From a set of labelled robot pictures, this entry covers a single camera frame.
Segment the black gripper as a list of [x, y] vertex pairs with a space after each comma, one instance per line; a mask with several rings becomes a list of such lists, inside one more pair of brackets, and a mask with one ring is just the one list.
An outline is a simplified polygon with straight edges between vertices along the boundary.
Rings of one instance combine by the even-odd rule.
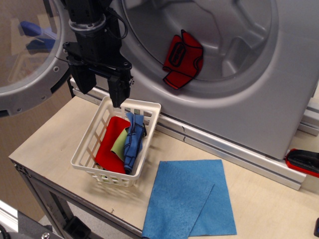
[[97, 84], [96, 74], [108, 78], [113, 107], [130, 96], [131, 63], [120, 54], [128, 28], [118, 14], [71, 14], [69, 26], [76, 42], [66, 42], [71, 75], [80, 92], [87, 94]]

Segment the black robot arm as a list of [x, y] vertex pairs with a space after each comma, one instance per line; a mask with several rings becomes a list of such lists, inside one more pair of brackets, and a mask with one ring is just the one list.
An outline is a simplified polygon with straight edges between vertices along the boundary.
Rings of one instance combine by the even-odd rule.
[[96, 77], [108, 80], [113, 106], [118, 108], [130, 96], [131, 63], [120, 53], [123, 18], [110, 7], [110, 0], [66, 0], [69, 26], [75, 42], [65, 42], [68, 65], [79, 90], [86, 94], [97, 84]]

